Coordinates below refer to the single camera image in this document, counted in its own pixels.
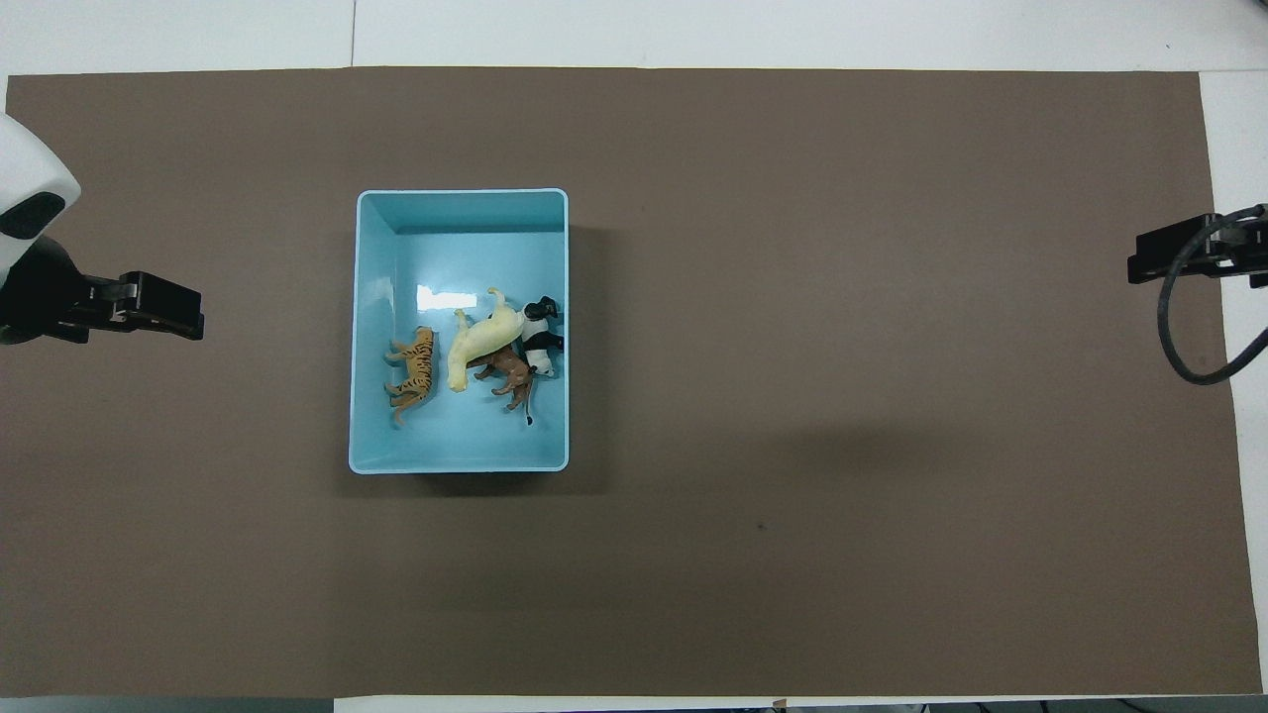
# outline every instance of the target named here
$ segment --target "black cable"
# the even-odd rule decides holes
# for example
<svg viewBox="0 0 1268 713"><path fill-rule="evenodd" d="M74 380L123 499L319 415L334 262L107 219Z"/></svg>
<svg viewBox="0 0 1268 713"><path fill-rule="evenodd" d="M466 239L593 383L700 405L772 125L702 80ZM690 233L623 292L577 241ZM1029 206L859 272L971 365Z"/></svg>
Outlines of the black cable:
<svg viewBox="0 0 1268 713"><path fill-rule="evenodd" d="M1127 700L1126 698L1116 698L1115 700L1117 700L1118 703L1122 703L1123 705L1126 705L1127 708L1131 708L1132 710L1136 710L1137 713L1155 713L1154 710L1150 710L1149 708L1141 708L1140 705L1136 705L1135 703Z"/></svg>
<svg viewBox="0 0 1268 713"><path fill-rule="evenodd" d="M1268 208L1265 204L1254 206L1250 208L1243 208L1235 213L1229 213L1222 218L1202 227L1197 233L1184 244L1175 259L1172 260L1172 266L1167 270L1167 277L1163 279L1163 291L1158 294L1158 339L1163 343L1163 354L1167 355L1167 360L1170 362L1172 368L1175 373L1181 376L1184 381L1189 383L1196 383L1198 386L1210 386L1220 383L1232 374L1240 372L1249 364L1255 356L1259 355L1265 348L1268 348L1268 329L1259 332L1241 354L1238 354L1231 362L1220 367L1219 369L1208 374L1198 374L1184 364L1181 359L1178 351L1175 351L1175 343L1172 341L1172 325L1170 325L1170 308L1172 308L1172 288L1175 287L1175 278L1179 277L1181 270L1184 265L1193 258L1197 249L1202 242L1211 235L1215 235L1222 228L1232 226L1246 218L1258 218L1264 214L1264 209Z"/></svg>

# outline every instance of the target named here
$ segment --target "brown paper mat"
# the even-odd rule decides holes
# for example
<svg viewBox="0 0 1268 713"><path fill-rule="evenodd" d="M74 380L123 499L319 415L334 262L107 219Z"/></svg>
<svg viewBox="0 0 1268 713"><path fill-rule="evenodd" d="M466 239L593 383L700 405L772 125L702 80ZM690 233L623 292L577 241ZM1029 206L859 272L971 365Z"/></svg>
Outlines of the brown paper mat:
<svg viewBox="0 0 1268 713"><path fill-rule="evenodd" d="M3 353L0 693L1259 689L1230 393L1137 232L1196 75L15 77L80 268L207 340ZM558 474L346 467L356 194L568 190ZM1221 354L1213 280L1187 353Z"/></svg>

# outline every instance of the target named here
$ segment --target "brown horse figurine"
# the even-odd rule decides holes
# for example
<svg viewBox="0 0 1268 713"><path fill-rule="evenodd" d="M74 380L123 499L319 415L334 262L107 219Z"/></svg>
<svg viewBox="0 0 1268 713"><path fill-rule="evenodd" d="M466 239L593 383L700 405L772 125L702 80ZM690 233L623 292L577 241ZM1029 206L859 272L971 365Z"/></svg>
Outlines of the brown horse figurine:
<svg viewBox="0 0 1268 713"><path fill-rule="evenodd" d="M484 369L476 374L478 379L487 379L493 374L495 369L506 374L506 384L502 388L495 388L493 395L503 396L514 391L515 393L511 396L511 402L506 405L506 409L507 411L514 411L522 402L524 417L527 419L531 426L533 416L529 415L529 392L533 391L533 373L536 369L525 364L524 359L520 359L520 355L515 353L515 349L510 344L492 354L486 354L467 363L468 369L481 365Z"/></svg>

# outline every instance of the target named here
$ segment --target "tiger figurine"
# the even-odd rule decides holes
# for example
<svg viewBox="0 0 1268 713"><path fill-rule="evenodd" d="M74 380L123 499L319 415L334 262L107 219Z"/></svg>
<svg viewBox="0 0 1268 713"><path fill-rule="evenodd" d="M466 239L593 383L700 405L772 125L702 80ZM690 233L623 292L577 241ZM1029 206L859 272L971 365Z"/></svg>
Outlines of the tiger figurine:
<svg viewBox="0 0 1268 713"><path fill-rule="evenodd" d="M402 426L404 425L404 420L401 419L401 411L418 403L431 391L431 353L434 344L435 332L431 331L431 327L420 326L415 330L413 344L404 345L397 340L392 340L392 349L394 351L388 351L384 355L391 362L403 360L406 372L408 373L408 378L401 382L399 386L383 384L383 388L392 395L388 403L396 409L393 417Z"/></svg>

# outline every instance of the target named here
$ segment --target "white robot body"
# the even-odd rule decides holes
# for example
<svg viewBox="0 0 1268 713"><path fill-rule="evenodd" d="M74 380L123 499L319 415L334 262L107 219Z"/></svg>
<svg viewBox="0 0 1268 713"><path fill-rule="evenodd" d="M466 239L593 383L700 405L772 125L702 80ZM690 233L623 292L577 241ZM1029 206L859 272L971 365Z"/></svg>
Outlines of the white robot body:
<svg viewBox="0 0 1268 713"><path fill-rule="evenodd" d="M32 242L80 197L65 164L36 134L0 113L0 285Z"/></svg>

